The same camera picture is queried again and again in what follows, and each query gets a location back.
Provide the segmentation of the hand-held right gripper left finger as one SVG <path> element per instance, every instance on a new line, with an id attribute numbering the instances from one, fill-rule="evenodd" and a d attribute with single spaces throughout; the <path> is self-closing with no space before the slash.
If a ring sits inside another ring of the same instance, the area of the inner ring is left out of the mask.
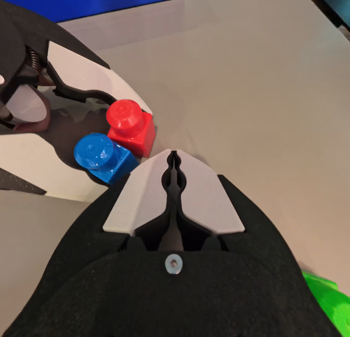
<path id="1" fill-rule="evenodd" d="M 135 233 L 166 211 L 172 152 L 164 150 L 130 173 L 103 225 L 105 232 Z"/>

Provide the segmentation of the red mega block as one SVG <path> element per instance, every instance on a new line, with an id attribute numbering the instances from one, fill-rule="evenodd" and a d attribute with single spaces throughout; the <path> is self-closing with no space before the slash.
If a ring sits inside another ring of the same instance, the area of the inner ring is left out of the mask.
<path id="1" fill-rule="evenodd" d="M 115 101 L 106 112 L 110 125 L 107 136 L 133 155 L 149 158 L 155 140 L 155 126 L 150 113 L 142 111 L 133 100 Z"/>

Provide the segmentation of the green mega block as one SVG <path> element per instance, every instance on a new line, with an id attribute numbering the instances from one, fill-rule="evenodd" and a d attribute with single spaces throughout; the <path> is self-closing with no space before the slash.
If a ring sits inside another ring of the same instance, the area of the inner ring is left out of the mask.
<path id="1" fill-rule="evenodd" d="M 350 336 L 350 298 L 339 291 L 337 283 L 302 271 L 318 304 L 343 337 Z"/>

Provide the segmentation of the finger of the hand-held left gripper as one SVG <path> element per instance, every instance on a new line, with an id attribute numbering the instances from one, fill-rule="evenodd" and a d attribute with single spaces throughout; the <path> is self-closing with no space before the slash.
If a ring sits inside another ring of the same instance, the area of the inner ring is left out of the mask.
<path id="1" fill-rule="evenodd" d="M 107 190 L 83 170 L 65 164 L 55 149 L 35 134 L 0 137 L 0 167 L 46 191 L 47 196 L 93 202 Z"/>
<path id="2" fill-rule="evenodd" d="M 59 92 L 71 99 L 94 98 L 108 105 L 130 99 L 153 115 L 143 99 L 116 72 L 51 41 L 47 73 Z"/>

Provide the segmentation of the dark tablet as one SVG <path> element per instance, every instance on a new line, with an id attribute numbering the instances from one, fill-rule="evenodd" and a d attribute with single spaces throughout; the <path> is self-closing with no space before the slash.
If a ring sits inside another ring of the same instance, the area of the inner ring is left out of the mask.
<path id="1" fill-rule="evenodd" d="M 336 26 L 350 29 L 350 0 L 313 0 Z"/>

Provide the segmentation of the blue mega block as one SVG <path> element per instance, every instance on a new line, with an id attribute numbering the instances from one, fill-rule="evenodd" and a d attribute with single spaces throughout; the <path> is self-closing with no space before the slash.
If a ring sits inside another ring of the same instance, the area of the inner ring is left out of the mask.
<path id="1" fill-rule="evenodd" d="M 73 153 L 81 167 L 109 185 L 139 166 L 139 161 L 128 149 L 102 133 L 91 133 L 81 138 Z"/>

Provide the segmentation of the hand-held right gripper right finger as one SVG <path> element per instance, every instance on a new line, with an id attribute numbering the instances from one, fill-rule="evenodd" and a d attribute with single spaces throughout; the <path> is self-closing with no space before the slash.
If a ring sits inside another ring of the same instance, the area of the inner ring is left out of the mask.
<path id="1" fill-rule="evenodd" d="M 188 153 L 175 151 L 180 226 L 205 235 L 242 233 L 239 218 L 218 175 Z"/>

